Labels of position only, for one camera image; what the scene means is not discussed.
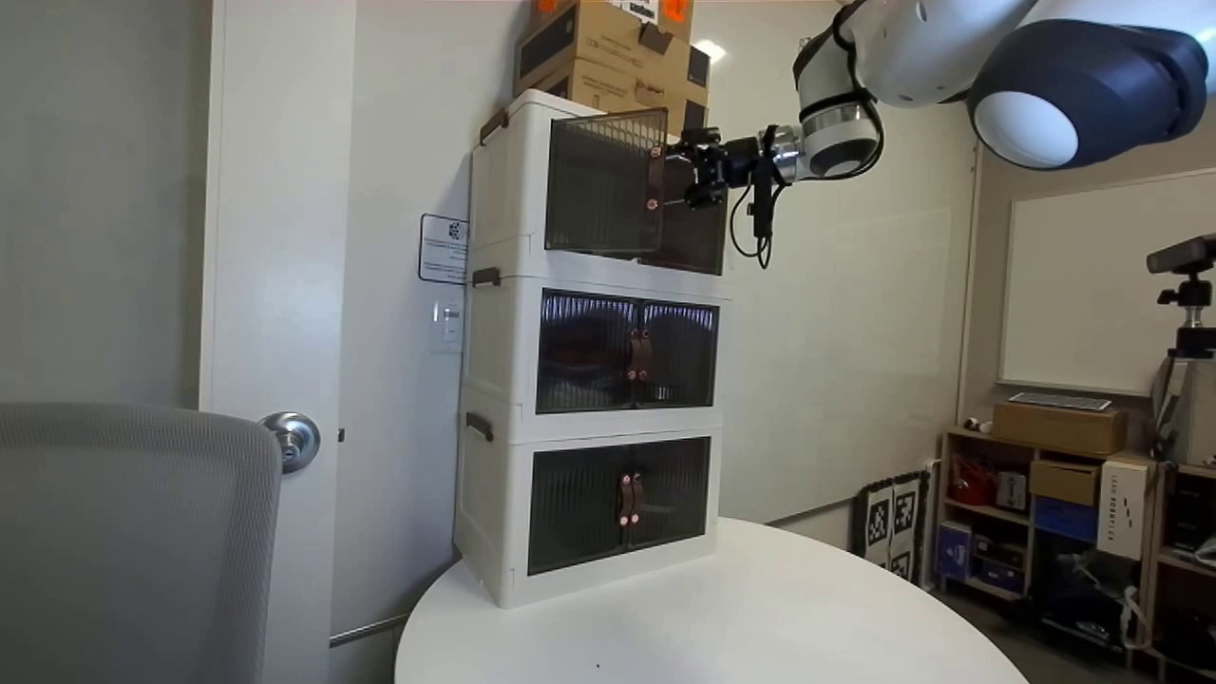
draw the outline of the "chair backrest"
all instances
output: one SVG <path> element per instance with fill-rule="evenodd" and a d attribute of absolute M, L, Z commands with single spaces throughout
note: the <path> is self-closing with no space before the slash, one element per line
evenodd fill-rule
<path fill-rule="evenodd" d="M 236 417 L 0 404 L 0 679 L 255 684 L 277 466 Z"/>

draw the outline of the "white shelving unit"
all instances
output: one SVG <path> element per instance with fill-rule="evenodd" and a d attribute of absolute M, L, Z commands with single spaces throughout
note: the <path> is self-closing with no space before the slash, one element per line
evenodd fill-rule
<path fill-rule="evenodd" d="M 529 90 L 477 152 L 457 542 L 497 605 L 529 605 L 697 560 L 717 530 L 730 394 L 723 278 L 620 255 L 548 252 L 555 122 L 572 118 L 598 118 L 598 112 Z M 697 406 L 667 406 L 658 385 L 645 406 L 548 411 L 539 351 L 548 306 L 555 307 L 560 297 L 605 302 L 622 321 L 700 314 L 715 344 L 688 352 L 704 352 L 710 393 Z M 633 345 L 629 371 L 636 365 L 643 375 L 654 371 L 645 335 Z"/>

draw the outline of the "shelf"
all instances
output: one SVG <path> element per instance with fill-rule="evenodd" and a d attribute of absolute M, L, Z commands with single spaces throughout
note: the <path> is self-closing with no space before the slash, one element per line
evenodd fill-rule
<path fill-rule="evenodd" d="M 1192 560 L 1186 560 L 1179 551 L 1167 551 L 1167 549 L 1162 549 L 1161 561 L 1173 568 L 1173 569 L 1186 569 L 1186 575 L 1216 578 L 1216 568 L 1192 561 Z"/>
<path fill-rule="evenodd" d="M 980 582 L 980 578 L 966 578 L 962 587 L 966 587 L 966 589 L 976 589 L 976 592 L 989 592 L 989 598 L 1001 598 L 1001 601 L 1013 601 L 1013 605 L 1024 601 L 1024 592 L 989 587 L 989 582 Z"/>
<path fill-rule="evenodd" d="M 1020 439 L 997 439 L 997 435 L 972 435 L 972 431 L 962 431 L 962 425 L 949 425 L 947 439 L 954 441 L 980 441 L 980 444 L 1008 444 L 1008 449 L 1027 449 L 1027 451 L 1039 451 L 1039 444 L 1032 441 L 1020 441 Z"/>
<path fill-rule="evenodd" d="M 1020 516 L 1020 513 L 1008 513 L 1008 508 L 997 508 L 997 507 L 966 507 L 966 501 L 947 499 L 947 508 L 966 508 L 972 516 L 992 516 L 992 522 L 1008 522 L 1008 526 L 1032 530 L 1032 516 Z"/>
<path fill-rule="evenodd" d="M 1052 632 L 1061 632 L 1061 636 L 1070 636 L 1070 640 L 1082 640 L 1082 643 L 1091 643 L 1091 646 L 1099 646 L 1099 650 L 1127 653 L 1127 646 L 1104 643 L 1104 640 L 1095 640 L 1095 636 L 1089 636 L 1089 632 L 1076 632 L 1076 626 L 1070 626 L 1070 624 L 1058 624 L 1058 618 L 1039 618 L 1039 624 L 1043 624 L 1043 626 L 1052 626 Z"/>
<path fill-rule="evenodd" d="M 1203 466 L 1203 464 L 1179 464 L 1179 474 L 1214 478 L 1216 482 L 1216 466 Z"/>
<path fill-rule="evenodd" d="M 1161 663 L 1167 663 L 1167 665 L 1173 665 L 1173 670 L 1186 670 L 1186 672 L 1192 672 L 1192 675 L 1203 675 L 1203 679 L 1216 679 L 1216 670 L 1198 670 L 1198 665 L 1189 665 L 1189 663 L 1167 658 L 1162 650 L 1147 650 L 1147 653 L 1161 658 Z"/>

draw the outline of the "label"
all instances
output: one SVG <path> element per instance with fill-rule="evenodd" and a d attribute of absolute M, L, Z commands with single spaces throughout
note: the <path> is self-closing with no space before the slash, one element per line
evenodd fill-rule
<path fill-rule="evenodd" d="M 467 271 L 467 225 L 459 218 L 424 214 L 417 283 L 459 287 Z"/>

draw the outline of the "door handle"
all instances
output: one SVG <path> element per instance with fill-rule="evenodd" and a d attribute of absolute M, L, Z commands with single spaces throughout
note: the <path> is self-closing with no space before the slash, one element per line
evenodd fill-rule
<path fill-rule="evenodd" d="M 277 441 L 283 474 L 303 470 L 317 459 L 320 425 L 308 416 L 283 411 L 283 416 L 269 416 L 264 425 Z"/>

